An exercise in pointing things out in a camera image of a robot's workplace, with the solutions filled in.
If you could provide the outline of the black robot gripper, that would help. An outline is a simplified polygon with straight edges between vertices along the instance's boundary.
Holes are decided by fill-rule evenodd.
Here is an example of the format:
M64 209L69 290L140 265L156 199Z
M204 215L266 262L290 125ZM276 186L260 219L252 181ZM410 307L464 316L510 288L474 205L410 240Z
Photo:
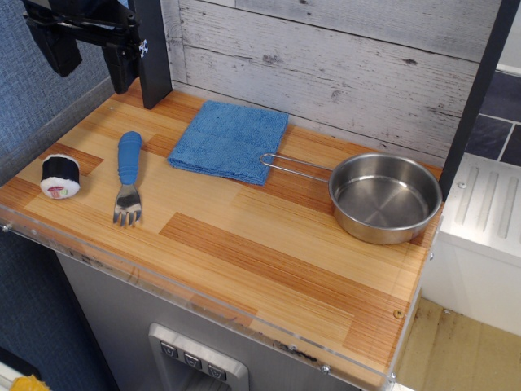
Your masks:
M124 94L148 52L140 18L118 1L24 1L24 18L51 68L68 77L81 63L77 41L101 46L114 91Z

